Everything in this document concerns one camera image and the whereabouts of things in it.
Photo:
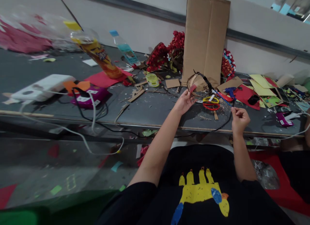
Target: blue pen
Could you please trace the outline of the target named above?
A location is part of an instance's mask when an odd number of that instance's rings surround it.
[[[232,107],[231,104],[229,104],[228,101],[226,101],[215,89],[213,89],[212,92],[218,94],[230,107]]]

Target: yellow print on shirt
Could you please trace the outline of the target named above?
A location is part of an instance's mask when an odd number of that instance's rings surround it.
[[[204,176],[204,167],[199,171],[199,184],[194,184],[194,174],[192,170],[186,175],[186,184],[185,178],[183,175],[180,176],[179,186],[184,186],[182,191],[182,197],[179,205],[175,209],[173,214],[171,224],[178,224],[182,211],[183,205],[185,202],[187,203],[196,203],[203,202],[208,199],[214,199],[214,201],[219,205],[222,214],[225,217],[228,217],[229,213],[229,203],[227,201],[228,194],[221,193],[219,184],[214,182],[210,169],[206,170],[206,176],[208,179],[208,183]]]

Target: power strip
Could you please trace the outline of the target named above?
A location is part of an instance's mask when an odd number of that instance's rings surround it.
[[[59,92],[65,88],[63,82],[75,80],[73,76],[52,74],[12,94],[11,98],[39,102],[46,101],[54,95],[54,93],[46,91]]]

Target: gray tabletop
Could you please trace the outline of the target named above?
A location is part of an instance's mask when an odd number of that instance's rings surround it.
[[[115,63],[119,67],[126,67],[126,64],[120,60],[121,53],[114,47],[106,47],[108,54],[112,60],[118,60]],[[145,60],[146,57],[137,53],[140,60]],[[30,56],[25,54],[19,54],[6,50],[0,50],[0,89],[2,93],[14,93],[18,90],[50,75],[50,74],[64,74],[74,76],[77,80],[84,80],[88,76],[101,71],[99,66],[90,67],[82,62],[82,60],[89,59],[84,53],[66,54],[63,56],[56,56],[56,61],[47,63],[42,60],[29,61]],[[144,75],[140,72],[136,77],[136,82],[144,81]],[[117,83],[108,88],[112,96],[108,99],[106,104],[98,107],[99,122],[105,124],[114,124],[114,120],[117,117],[122,106],[127,101],[123,101],[125,98],[131,97],[133,87],[125,87],[122,83]],[[180,95],[185,88],[183,87],[181,92],[177,94],[176,89],[169,89],[170,92]],[[0,94],[0,100],[6,101],[8,98]],[[55,95],[51,99],[41,103],[33,103],[27,105],[24,112],[38,113],[38,118],[45,118],[45,115],[50,116],[51,120],[55,122],[67,122],[67,123],[84,123],[85,119],[81,118],[78,108],[73,106],[70,102],[72,98],[68,96]],[[172,95],[161,93],[146,93],[141,95],[137,100],[129,103],[129,107],[118,118],[117,122],[125,126],[140,126],[144,128],[160,127],[168,113],[174,106],[177,98]],[[1,118],[8,117],[8,111],[17,112],[20,109],[20,104],[5,105],[0,103],[0,115]],[[305,117],[295,119],[294,126],[289,128],[282,127],[279,122],[276,121],[275,113],[269,113],[267,109],[261,108],[259,111],[254,110],[241,103],[235,103],[236,107],[246,108],[248,111],[251,122],[246,128],[245,133],[248,135],[257,136],[273,136],[281,137],[296,134],[303,130],[305,124]],[[294,103],[290,104],[293,111],[300,112],[298,106]],[[92,118],[92,110],[83,111],[86,117]],[[221,103],[221,107],[217,110],[219,120],[214,120],[214,115],[211,111],[206,110],[202,105],[195,104],[192,108],[182,117],[180,121],[180,128],[184,130],[192,131],[210,131],[217,129],[224,124],[230,115],[230,107],[226,103]],[[211,120],[204,120],[199,115],[210,118]],[[17,114],[11,115],[15,118],[20,118]],[[219,132],[231,132],[232,124],[228,122]]]

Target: yellow lid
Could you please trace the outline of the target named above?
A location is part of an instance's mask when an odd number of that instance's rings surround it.
[[[64,21],[64,24],[71,30],[81,30],[82,28],[74,21]]]

